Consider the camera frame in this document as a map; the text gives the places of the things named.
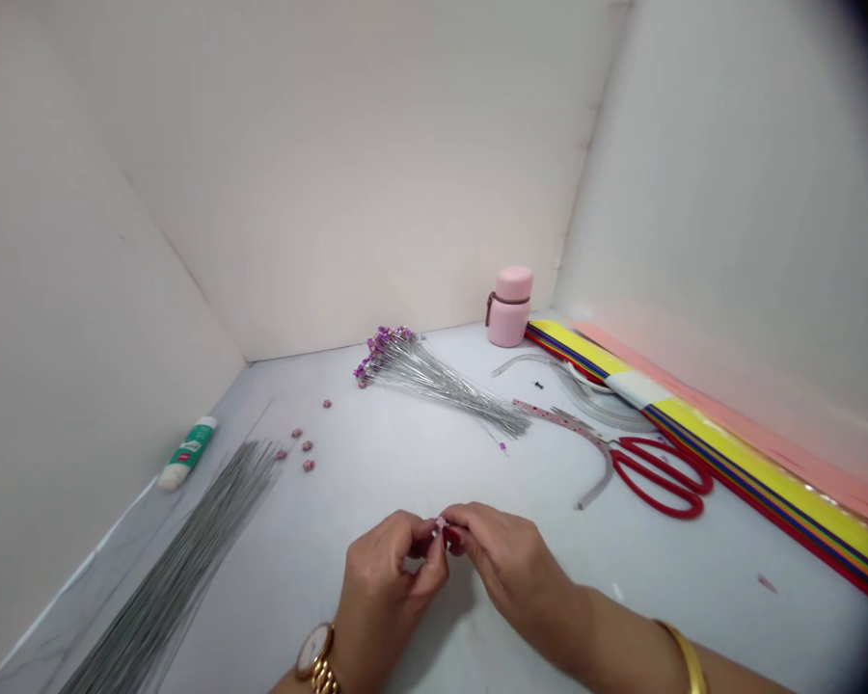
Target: metal wire bundle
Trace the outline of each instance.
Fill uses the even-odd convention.
[[[462,412],[481,417],[513,439],[530,427],[529,418],[492,393],[481,390],[432,355],[412,331],[380,326],[366,341],[369,357],[354,376],[362,384],[380,383],[440,400]]]
[[[209,582],[277,476],[273,442],[241,444],[62,694],[158,690]]]

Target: gold watch strap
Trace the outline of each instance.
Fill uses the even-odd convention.
[[[327,658],[315,663],[315,669],[312,670],[312,691],[315,694],[340,694],[340,686]]]
[[[655,620],[655,622],[671,634],[682,652],[682,657],[685,658],[685,665],[688,667],[688,679],[692,683],[692,688],[689,690],[690,694],[707,694],[707,681],[704,679],[704,668],[701,667],[701,661],[697,657],[697,651],[692,646],[692,642],[668,622],[663,622],[662,620]]]

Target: gold bangle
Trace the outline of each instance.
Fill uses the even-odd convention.
[[[689,690],[690,694],[707,694],[707,681],[704,680],[704,668],[701,667],[701,661],[697,657],[697,651],[692,646],[692,642],[668,622],[663,622],[662,620],[653,621],[668,631],[678,644],[682,657],[685,658],[685,665],[688,667],[688,679],[692,683],[692,688]]]

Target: pink water bottle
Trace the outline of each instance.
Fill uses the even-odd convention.
[[[530,318],[530,289],[533,272],[523,265],[502,268],[489,294],[485,326],[489,341],[499,347],[517,347],[524,340]]]

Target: green glue stick label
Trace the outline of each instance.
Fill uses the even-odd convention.
[[[180,448],[174,453],[169,465],[185,465],[193,467],[203,455],[205,445],[209,443],[212,435],[215,433],[215,427],[219,424],[215,417],[203,417],[190,433],[186,435],[186,439],[180,445]]]

